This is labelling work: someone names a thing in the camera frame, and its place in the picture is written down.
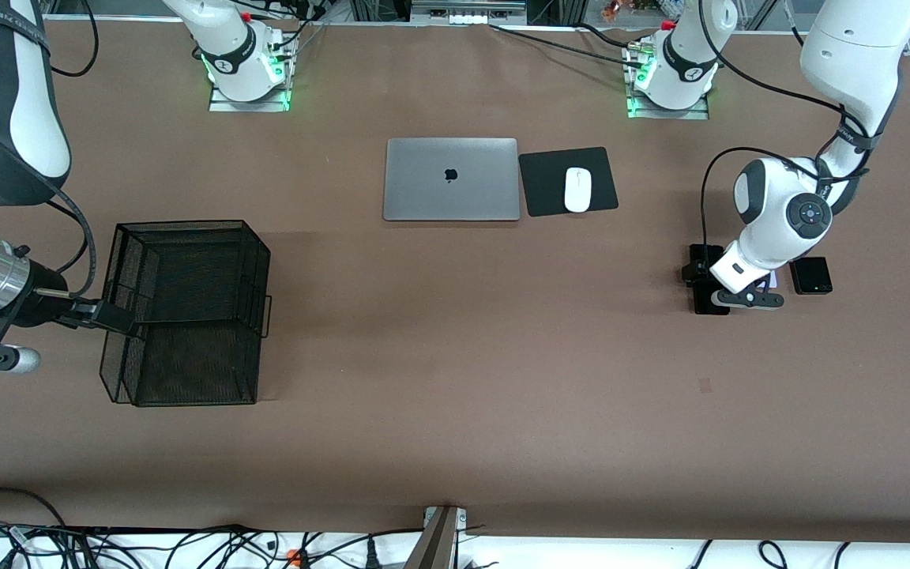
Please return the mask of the large black smartphone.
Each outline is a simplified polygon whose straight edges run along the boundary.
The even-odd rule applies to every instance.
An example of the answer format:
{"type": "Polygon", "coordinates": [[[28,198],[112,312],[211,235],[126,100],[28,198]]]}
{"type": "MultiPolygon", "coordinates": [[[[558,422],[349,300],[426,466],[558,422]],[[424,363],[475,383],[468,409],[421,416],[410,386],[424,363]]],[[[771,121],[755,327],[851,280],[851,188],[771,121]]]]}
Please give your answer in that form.
{"type": "Polygon", "coordinates": [[[697,315],[729,315],[730,307],[718,307],[712,304],[710,296],[717,289],[722,289],[719,285],[699,285],[698,287],[687,287],[692,291],[694,313],[697,315]]]}

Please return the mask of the small black flip phone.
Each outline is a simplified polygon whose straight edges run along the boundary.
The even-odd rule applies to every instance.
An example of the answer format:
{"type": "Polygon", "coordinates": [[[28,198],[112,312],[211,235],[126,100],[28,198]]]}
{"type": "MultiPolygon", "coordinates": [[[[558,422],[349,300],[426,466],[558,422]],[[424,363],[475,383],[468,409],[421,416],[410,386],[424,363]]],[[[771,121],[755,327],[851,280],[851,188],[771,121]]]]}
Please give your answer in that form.
{"type": "Polygon", "coordinates": [[[833,284],[825,257],[801,257],[788,263],[795,292],[800,296],[831,294],[833,284]]]}

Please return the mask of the black mesh two-tier tray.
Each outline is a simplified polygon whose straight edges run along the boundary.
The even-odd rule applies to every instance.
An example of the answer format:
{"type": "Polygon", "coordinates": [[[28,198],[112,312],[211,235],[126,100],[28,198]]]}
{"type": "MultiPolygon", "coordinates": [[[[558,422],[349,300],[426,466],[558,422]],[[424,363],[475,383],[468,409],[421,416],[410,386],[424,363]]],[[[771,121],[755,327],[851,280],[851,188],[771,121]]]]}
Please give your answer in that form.
{"type": "Polygon", "coordinates": [[[105,337],[99,375],[112,402],[255,404],[270,263],[241,220],[119,224],[103,295],[137,328],[105,337]]]}

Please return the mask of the white computer mouse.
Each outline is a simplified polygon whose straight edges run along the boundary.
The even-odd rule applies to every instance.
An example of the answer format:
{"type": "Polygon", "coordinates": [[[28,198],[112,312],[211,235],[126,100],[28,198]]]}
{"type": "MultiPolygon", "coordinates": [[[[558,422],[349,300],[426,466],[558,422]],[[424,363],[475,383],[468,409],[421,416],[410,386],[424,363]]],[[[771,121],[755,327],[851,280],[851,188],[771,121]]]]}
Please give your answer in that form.
{"type": "Polygon", "coordinates": [[[568,213],[588,212],[592,204],[592,173],[584,167],[566,170],[563,204],[568,213]]]}

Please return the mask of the black mouse pad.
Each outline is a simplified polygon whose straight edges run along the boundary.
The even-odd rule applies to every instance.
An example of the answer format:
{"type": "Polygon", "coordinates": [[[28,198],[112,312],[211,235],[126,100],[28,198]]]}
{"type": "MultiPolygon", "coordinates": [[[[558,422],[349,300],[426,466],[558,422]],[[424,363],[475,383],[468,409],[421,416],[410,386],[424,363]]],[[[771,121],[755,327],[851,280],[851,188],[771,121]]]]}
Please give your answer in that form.
{"type": "Polygon", "coordinates": [[[604,147],[525,153],[517,162],[531,217],[568,215],[563,191],[566,170],[570,167],[584,167],[592,173],[592,204],[585,213],[617,209],[620,205],[604,147]]]}

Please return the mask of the silver closed laptop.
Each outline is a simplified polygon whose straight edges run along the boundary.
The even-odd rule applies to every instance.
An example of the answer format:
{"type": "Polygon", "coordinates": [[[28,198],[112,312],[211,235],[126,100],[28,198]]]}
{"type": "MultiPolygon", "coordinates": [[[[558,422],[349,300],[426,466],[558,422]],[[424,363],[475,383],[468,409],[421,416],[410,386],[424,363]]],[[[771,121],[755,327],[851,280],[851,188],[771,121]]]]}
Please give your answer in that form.
{"type": "Polygon", "coordinates": [[[515,139],[391,139],[382,217],[386,222],[517,222],[518,157],[515,139]]]}

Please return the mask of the grey socket strip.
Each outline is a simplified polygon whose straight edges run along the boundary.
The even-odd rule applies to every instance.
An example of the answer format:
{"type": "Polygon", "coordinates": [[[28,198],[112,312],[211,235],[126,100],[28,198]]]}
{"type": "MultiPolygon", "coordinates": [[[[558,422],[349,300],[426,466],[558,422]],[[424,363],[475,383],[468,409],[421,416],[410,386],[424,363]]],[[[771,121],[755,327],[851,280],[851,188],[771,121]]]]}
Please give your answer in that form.
{"type": "Polygon", "coordinates": [[[409,0],[409,21],[427,25],[527,25],[526,0],[409,0]]]}

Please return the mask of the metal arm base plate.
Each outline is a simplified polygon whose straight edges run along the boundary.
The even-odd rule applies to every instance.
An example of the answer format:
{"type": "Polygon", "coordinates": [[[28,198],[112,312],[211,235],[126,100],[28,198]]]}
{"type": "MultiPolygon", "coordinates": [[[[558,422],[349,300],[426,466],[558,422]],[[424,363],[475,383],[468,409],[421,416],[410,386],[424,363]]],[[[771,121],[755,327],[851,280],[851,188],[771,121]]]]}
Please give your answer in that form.
{"type": "Polygon", "coordinates": [[[707,94],[701,95],[693,107],[686,109],[667,109],[654,104],[647,95],[639,90],[627,93],[627,115],[630,119],[667,119],[667,120],[708,120],[710,111],[707,94]]]}
{"type": "Polygon", "coordinates": [[[246,112],[246,113],[279,113],[288,112],[291,107],[291,83],[284,82],[273,87],[259,100],[234,101],[215,86],[210,94],[210,112],[246,112]]]}

